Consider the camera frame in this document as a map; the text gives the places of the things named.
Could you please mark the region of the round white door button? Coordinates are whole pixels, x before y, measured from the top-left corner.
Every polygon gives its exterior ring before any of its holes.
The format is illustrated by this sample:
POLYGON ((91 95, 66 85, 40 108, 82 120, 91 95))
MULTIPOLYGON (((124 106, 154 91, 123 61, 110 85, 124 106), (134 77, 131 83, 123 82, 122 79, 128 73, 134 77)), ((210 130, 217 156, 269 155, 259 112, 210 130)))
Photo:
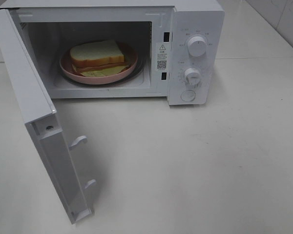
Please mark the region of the round white door button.
POLYGON ((186 90, 181 94, 181 99, 185 102, 195 100, 195 92, 193 90, 186 90))

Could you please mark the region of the pink round plate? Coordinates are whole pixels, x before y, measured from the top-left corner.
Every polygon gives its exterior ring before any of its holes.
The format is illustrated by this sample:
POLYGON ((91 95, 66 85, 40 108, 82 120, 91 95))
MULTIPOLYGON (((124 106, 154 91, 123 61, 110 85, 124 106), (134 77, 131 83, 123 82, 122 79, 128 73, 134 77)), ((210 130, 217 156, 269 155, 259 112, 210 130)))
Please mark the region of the pink round plate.
POLYGON ((119 43, 119 47, 125 56, 125 63, 104 65, 102 68, 97 67, 78 72, 72 63, 70 52, 67 50, 59 61, 60 68, 68 78, 82 84, 105 85, 120 81, 131 75, 137 67, 138 54, 125 43, 119 43))

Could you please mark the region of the white bread sandwich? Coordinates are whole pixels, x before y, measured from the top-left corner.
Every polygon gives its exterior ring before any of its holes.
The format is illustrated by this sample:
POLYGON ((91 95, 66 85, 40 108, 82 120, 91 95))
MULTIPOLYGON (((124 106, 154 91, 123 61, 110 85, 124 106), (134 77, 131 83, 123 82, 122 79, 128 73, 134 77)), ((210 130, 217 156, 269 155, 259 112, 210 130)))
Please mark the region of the white bread sandwich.
POLYGON ((107 77, 131 66, 114 40, 85 43, 69 51, 73 71, 84 77, 107 77))

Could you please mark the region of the white microwave door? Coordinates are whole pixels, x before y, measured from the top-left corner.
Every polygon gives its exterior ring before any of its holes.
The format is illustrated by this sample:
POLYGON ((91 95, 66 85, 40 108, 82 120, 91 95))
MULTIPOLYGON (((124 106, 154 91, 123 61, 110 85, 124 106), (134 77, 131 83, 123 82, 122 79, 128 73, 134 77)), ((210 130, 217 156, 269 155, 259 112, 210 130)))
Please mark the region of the white microwave door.
POLYGON ((74 166, 71 150, 86 136, 67 144, 56 108, 41 80, 28 40, 15 10, 0 10, 0 49, 24 125, 40 155, 71 223, 92 213, 74 166))

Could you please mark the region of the glass microwave turntable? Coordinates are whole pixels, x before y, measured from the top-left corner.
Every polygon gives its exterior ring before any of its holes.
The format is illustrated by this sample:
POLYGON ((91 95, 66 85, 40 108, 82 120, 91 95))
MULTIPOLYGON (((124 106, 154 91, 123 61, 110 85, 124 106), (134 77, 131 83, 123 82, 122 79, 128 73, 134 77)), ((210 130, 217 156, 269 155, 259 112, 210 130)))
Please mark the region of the glass microwave turntable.
MULTIPOLYGON (((86 68, 78 68, 78 67, 76 67, 76 68, 77 68, 77 71, 78 71, 78 72, 81 72, 81 71, 84 71, 85 69, 92 69, 92 68, 95 69, 95 68, 97 68, 97 67, 86 67, 86 68)), ((130 79, 130 78, 132 78, 133 76, 135 76, 136 74, 139 74, 140 71, 143 69, 143 67, 144 67, 144 61, 138 58, 137 67, 134 69, 133 73, 132 73, 131 75, 129 75, 128 77, 126 77, 126 78, 120 80, 120 82, 122 82, 123 80, 126 80, 126 79, 130 79)))

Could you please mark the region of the lower white timer knob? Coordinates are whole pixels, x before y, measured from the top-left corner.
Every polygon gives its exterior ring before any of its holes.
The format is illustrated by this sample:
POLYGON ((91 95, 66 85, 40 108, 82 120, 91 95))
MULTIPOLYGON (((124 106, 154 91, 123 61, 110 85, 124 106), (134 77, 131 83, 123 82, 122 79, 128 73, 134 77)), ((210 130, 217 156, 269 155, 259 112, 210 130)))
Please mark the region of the lower white timer knob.
POLYGON ((188 68, 184 71, 184 80, 186 85, 197 85, 202 78, 201 71, 197 68, 188 68))

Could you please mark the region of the white warning label sticker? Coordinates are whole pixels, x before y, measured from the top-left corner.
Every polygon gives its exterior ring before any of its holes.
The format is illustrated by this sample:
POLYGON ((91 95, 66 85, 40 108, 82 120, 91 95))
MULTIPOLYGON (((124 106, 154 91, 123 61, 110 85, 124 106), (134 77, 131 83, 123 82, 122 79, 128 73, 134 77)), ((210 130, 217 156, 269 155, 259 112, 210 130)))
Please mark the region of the white warning label sticker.
POLYGON ((167 71, 170 59, 171 43, 170 42, 159 42, 156 43, 155 51, 155 68, 158 71, 167 71))

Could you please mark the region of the white microwave oven body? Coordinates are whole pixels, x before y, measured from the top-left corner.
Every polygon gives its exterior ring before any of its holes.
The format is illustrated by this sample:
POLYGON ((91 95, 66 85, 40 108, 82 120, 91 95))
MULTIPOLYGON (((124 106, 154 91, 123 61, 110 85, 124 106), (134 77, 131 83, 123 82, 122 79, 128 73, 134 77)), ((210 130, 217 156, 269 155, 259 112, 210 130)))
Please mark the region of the white microwave oven body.
POLYGON ((225 12, 215 0, 8 0, 1 9, 15 10, 37 61, 37 70, 50 98, 167 97, 170 105, 203 104, 225 12), (187 41, 203 35, 207 50, 188 53, 187 41), (77 44, 113 39, 138 52, 144 67, 130 79, 107 85, 68 80, 59 68, 62 54, 77 44), (170 42, 168 70, 155 68, 156 43, 170 42), (186 85, 184 71, 197 68, 201 81, 186 85), (185 102, 181 94, 195 92, 185 102))

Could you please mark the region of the upper white power knob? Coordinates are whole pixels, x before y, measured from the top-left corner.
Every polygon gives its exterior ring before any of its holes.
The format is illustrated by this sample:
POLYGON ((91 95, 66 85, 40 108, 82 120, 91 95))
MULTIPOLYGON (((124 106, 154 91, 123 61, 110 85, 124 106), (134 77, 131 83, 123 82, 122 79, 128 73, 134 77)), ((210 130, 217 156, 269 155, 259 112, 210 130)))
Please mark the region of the upper white power knob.
POLYGON ((187 41, 188 53, 193 57, 202 56, 207 50, 207 40, 203 35, 194 35, 187 41))

